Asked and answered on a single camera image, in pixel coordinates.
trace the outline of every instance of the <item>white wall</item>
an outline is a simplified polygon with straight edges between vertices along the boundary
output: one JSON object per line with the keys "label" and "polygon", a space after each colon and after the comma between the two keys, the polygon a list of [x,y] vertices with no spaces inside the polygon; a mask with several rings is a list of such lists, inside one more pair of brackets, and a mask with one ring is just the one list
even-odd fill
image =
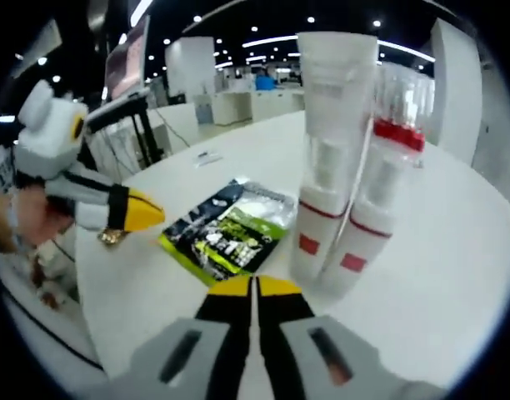
{"label": "white wall", "polygon": [[182,58],[187,77],[187,97],[214,94],[214,39],[212,37],[184,37]]}
{"label": "white wall", "polygon": [[181,40],[166,47],[164,53],[167,66],[168,92],[170,97],[185,93],[185,74],[183,71],[183,55]]}
{"label": "white wall", "polygon": [[483,106],[478,49],[471,37],[442,19],[431,35],[436,58],[432,141],[469,165]]}
{"label": "white wall", "polygon": [[170,96],[185,93],[190,101],[200,94],[213,94],[214,39],[182,37],[166,48],[165,61]]}
{"label": "white wall", "polygon": [[510,202],[510,96],[495,67],[482,71],[482,125],[472,167]]}

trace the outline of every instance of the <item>red stripe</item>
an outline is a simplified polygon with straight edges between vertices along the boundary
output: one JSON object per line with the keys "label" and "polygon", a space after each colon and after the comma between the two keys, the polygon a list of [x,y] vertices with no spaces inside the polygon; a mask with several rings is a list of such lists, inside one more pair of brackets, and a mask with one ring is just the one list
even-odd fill
{"label": "red stripe", "polygon": [[350,215],[349,216],[349,222],[352,223],[355,228],[357,229],[360,229],[361,231],[364,231],[366,233],[370,233],[371,235],[373,236],[379,236],[380,238],[386,238],[386,239],[389,239],[392,237],[392,234],[391,233],[385,233],[385,232],[379,232],[379,231],[375,231],[369,227],[366,227],[364,225],[361,225],[360,223],[358,223],[357,221],[355,221],[352,216]]}
{"label": "red stripe", "polygon": [[321,215],[322,217],[330,218],[330,219],[342,218],[344,216],[344,214],[346,213],[346,210],[348,209],[348,205],[346,204],[346,207],[344,207],[344,211],[342,211],[342,214],[335,215],[335,214],[330,214],[330,213],[322,211],[322,210],[318,210],[317,208],[311,206],[310,204],[305,203],[301,199],[299,200],[299,205],[302,207],[305,207],[307,210],[312,211],[313,213],[316,213],[318,215]]}

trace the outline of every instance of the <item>white counter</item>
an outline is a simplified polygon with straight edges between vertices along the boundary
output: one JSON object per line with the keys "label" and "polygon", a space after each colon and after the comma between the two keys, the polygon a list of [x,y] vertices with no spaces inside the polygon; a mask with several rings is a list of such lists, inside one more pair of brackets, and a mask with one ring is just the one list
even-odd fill
{"label": "white counter", "polygon": [[249,92],[220,92],[212,96],[215,125],[230,125],[252,117]]}
{"label": "white counter", "polygon": [[255,123],[283,114],[302,111],[305,109],[303,90],[276,89],[251,92],[251,107]]}

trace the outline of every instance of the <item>monitor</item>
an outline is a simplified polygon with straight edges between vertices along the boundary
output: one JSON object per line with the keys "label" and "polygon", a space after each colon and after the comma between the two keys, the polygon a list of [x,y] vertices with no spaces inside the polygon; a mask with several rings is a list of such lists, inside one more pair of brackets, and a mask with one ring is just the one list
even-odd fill
{"label": "monitor", "polygon": [[107,57],[105,87],[112,100],[144,87],[148,27],[149,16],[146,16]]}

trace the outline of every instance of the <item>blue shirt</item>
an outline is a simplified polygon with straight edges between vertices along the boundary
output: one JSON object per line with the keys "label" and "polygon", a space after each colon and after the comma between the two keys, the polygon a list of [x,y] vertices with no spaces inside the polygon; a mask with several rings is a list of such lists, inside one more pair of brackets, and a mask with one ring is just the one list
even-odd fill
{"label": "blue shirt", "polygon": [[275,89],[275,81],[272,77],[258,76],[255,78],[255,88],[257,90],[273,90]]}

